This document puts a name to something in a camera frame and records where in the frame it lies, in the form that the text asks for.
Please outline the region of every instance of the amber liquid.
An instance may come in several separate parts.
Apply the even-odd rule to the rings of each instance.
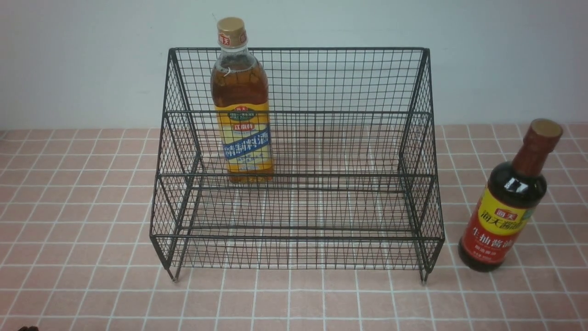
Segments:
[[[264,104],[268,101],[268,76],[259,61],[247,50],[233,54],[223,52],[212,70],[211,93],[217,107]],[[272,176],[268,175],[273,174],[273,165],[263,170],[227,171],[229,180],[234,183],[265,182],[272,180]]]

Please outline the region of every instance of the wire mesh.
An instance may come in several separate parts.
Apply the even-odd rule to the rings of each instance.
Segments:
[[[275,174],[240,184],[209,91],[219,50],[169,51],[150,236],[170,276],[353,268],[426,280],[445,240],[429,50],[251,51],[270,85]]]

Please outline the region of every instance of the brand logo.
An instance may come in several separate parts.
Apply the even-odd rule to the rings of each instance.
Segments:
[[[235,107],[235,110],[229,113],[229,118],[237,122],[249,121],[253,117],[255,117],[255,113],[249,110],[247,106]]]
[[[510,220],[510,221],[516,220],[516,218],[519,216],[518,214],[515,214],[508,209],[500,209],[500,208],[496,209],[496,211],[494,212],[494,215],[500,217],[501,219]]]
[[[219,43],[221,45],[230,46],[230,38],[225,34],[219,34]]]
[[[253,123],[233,124],[234,131],[246,132],[246,131],[253,131],[254,129],[255,129],[255,124],[253,124]]]

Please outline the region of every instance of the bottle label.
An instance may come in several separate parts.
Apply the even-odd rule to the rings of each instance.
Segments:
[[[462,237],[463,248],[480,262],[501,263],[533,211],[501,203],[486,187]]]
[[[237,104],[215,109],[219,111],[217,119],[229,171],[271,168],[269,103]]]

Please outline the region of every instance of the soy sauce bottle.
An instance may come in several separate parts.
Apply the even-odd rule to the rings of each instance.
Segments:
[[[492,170],[457,248],[465,265],[479,272],[502,265],[547,192],[541,170],[562,134],[558,123],[534,120],[512,162]]]

